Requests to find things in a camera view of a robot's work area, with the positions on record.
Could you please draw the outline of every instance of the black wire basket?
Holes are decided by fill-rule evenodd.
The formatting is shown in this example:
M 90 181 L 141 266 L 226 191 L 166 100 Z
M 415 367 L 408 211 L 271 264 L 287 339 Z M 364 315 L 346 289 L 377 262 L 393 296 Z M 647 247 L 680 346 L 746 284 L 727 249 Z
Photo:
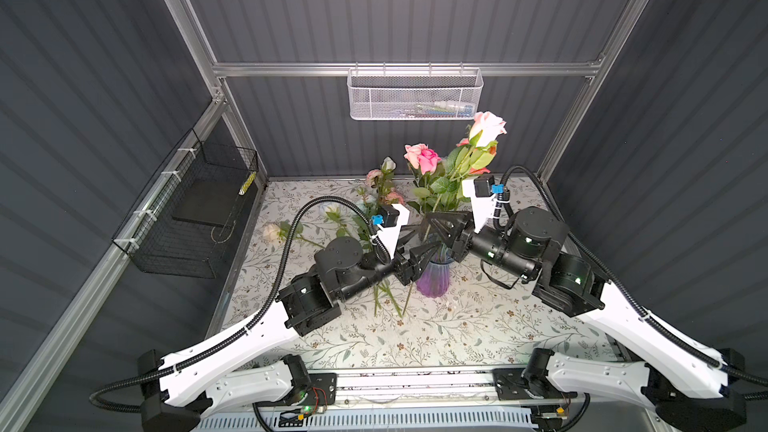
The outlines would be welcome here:
M 112 237 L 142 272 L 216 278 L 232 267 L 258 193 L 256 151 L 200 142 L 168 175 L 155 199 L 136 208 Z M 131 215 L 140 214 L 129 237 L 118 237 Z

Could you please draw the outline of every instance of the table surface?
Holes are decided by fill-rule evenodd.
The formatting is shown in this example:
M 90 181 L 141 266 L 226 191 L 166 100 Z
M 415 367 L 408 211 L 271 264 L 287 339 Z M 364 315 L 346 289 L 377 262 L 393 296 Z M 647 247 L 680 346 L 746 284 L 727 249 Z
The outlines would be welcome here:
M 261 307 L 272 287 L 283 245 L 264 237 L 267 224 L 293 221 L 307 201 L 318 196 L 341 196 L 360 200 L 356 180 L 271 182 L 266 191 L 254 235 L 230 300 L 224 327 L 245 318 Z M 411 183 L 396 181 L 408 200 Z M 545 208 L 542 197 L 527 178 L 508 183 L 512 208 Z M 355 235 L 351 211 L 342 208 L 343 220 Z M 411 223 L 421 218 L 412 210 Z M 336 236 L 338 225 L 326 219 L 322 206 L 312 208 L 302 219 L 302 236 L 325 245 Z M 283 278 L 306 272 L 319 248 L 303 240 L 294 241 Z M 493 267 L 485 270 L 512 283 L 512 276 Z M 408 287 L 389 278 L 392 295 L 403 306 Z M 413 288 L 408 309 L 400 317 L 388 297 L 374 314 L 374 297 L 367 291 L 341 305 L 342 315 L 326 326 L 280 348 L 270 350 L 244 368 L 271 364 L 285 354 L 300 354 L 308 368 L 399 368 L 437 365 L 524 364 L 534 347 L 546 347 L 568 355 L 593 360 L 617 360 L 604 333 L 576 318 L 553 311 L 531 295 L 534 284 L 517 284 L 511 291 L 493 284 L 480 271 L 480 261 L 467 256 L 451 266 L 448 292 L 428 298 Z

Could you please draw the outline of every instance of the artificial flower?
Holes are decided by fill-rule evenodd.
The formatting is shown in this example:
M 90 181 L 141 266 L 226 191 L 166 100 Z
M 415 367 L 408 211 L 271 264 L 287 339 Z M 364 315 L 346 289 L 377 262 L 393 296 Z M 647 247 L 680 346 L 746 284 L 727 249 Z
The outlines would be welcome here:
M 422 154 L 423 150 L 427 150 L 426 144 L 416 144 L 415 146 L 406 146 L 406 154 L 403 156 L 408 159 L 413 168 L 418 168 L 418 157 Z
M 399 192 L 397 191 L 391 191 L 389 194 L 384 197 L 384 203 L 385 204 L 406 204 L 406 198 L 403 197 Z
M 507 123 L 501 117 L 494 115 L 493 112 L 477 112 L 475 114 L 475 125 L 469 130 L 469 138 L 480 134 L 477 147 L 486 147 L 494 141 L 499 134 L 505 134 L 507 131 L 504 126 Z
M 373 184 L 375 183 L 376 178 L 381 177 L 382 175 L 383 175 L 382 171 L 380 171 L 378 168 L 374 168 L 373 170 L 368 172 L 368 175 L 366 176 L 366 185 L 368 187 L 373 187 Z
M 264 238 L 270 242 L 280 241 L 280 226 L 277 224 L 267 224 L 264 226 Z
M 335 203 L 335 202 L 332 202 L 330 204 L 326 204 L 322 208 L 322 211 L 325 214 L 329 214 L 330 213 L 330 214 L 336 214 L 338 216 L 341 213 L 341 206 L 339 204 Z
M 384 172 L 390 172 L 392 170 L 395 170 L 397 167 L 397 164 L 395 164 L 395 161 L 392 160 L 391 157 L 384 158 L 384 162 L 382 162 L 382 170 Z
M 418 156 L 418 166 L 421 167 L 422 174 L 427 172 L 434 172 L 437 168 L 437 162 L 440 160 L 440 156 L 432 149 L 422 150 L 422 154 Z

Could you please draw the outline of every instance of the wire mesh basket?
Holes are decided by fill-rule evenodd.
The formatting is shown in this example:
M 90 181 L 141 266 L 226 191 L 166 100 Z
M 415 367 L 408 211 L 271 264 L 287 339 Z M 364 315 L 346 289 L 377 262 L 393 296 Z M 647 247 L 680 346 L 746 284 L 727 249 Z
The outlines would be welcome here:
M 480 69 L 384 66 L 350 69 L 346 84 L 354 120 L 469 120 L 483 81 Z
M 151 204 L 132 212 L 140 214 L 133 234 L 116 233 L 114 244 L 142 272 L 226 275 L 258 192 L 251 186 L 257 164 L 255 150 L 198 142 L 175 171 L 163 172 L 167 177 Z

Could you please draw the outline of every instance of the purple glass vase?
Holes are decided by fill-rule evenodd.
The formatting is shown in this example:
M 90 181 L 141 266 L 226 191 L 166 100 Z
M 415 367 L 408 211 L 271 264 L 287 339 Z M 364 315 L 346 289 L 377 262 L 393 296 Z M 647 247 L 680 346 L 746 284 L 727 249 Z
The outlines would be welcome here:
M 443 296 L 451 283 L 452 262 L 453 258 L 448 254 L 447 247 L 441 246 L 424 268 L 422 276 L 416 281 L 416 290 L 427 297 Z

